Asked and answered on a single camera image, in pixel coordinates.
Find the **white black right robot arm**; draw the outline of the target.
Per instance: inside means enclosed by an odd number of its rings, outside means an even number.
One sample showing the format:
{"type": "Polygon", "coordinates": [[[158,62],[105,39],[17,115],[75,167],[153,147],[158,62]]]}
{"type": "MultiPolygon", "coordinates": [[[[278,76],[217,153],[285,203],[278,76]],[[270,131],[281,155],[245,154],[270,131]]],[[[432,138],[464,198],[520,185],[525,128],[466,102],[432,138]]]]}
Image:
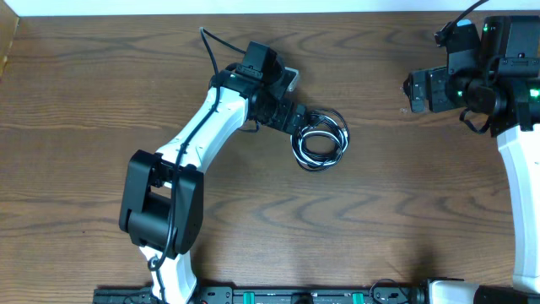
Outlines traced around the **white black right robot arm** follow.
{"type": "Polygon", "coordinates": [[[463,17],[435,33],[446,50],[442,67],[413,71],[403,83],[419,113],[460,109],[460,121],[490,133],[505,165],[515,232],[510,287],[428,279],[413,303],[537,303],[539,301],[539,18],[486,18],[480,29],[463,17]]]}

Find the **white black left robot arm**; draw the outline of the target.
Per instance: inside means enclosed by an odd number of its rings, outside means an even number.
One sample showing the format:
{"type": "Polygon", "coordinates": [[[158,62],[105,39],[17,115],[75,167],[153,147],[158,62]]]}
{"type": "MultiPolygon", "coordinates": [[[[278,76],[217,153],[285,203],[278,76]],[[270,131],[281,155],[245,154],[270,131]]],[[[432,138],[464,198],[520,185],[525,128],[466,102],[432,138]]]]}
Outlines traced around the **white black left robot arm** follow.
{"type": "Polygon", "coordinates": [[[204,175],[228,138],[249,120],[289,135],[306,124],[305,106],[286,98],[298,77],[253,41],[242,62],[211,78],[205,101],[173,139],[129,160],[119,226],[147,259],[154,303],[187,303],[196,289],[190,249],[203,223],[204,175]]]}

